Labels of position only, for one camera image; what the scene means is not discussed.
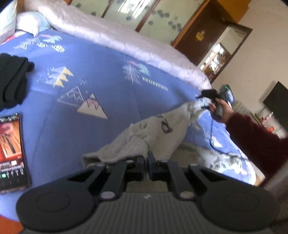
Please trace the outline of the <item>person's right hand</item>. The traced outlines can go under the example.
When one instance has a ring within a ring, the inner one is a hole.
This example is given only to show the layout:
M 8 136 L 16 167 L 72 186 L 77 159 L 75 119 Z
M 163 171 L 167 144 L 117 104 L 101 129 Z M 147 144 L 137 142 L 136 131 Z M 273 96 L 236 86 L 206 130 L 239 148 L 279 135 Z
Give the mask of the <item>person's right hand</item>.
M 214 103 L 209 104 L 209 110 L 212 114 L 214 114 L 216 113 L 218 107 L 221 106 L 222 117 L 219 118 L 217 121 L 227 124 L 230 118 L 233 117 L 235 113 L 233 109 L 223 99 L 216 98 L 215 100 L 217 102 L 217 105 L 215 105 Z

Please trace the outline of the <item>dark red sleeve forearm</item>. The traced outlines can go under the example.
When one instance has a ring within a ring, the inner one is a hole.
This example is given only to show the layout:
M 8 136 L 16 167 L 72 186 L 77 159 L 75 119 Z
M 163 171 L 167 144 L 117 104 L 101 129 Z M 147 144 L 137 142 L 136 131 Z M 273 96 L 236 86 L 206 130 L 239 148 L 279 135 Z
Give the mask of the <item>dark red sleeve forearm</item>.
M 287 161 L 287 138 L 279 138 L 252 122 L 248 116 L 234 113 L 226 129 L 232 141 L 265 175 L 272 178 Z

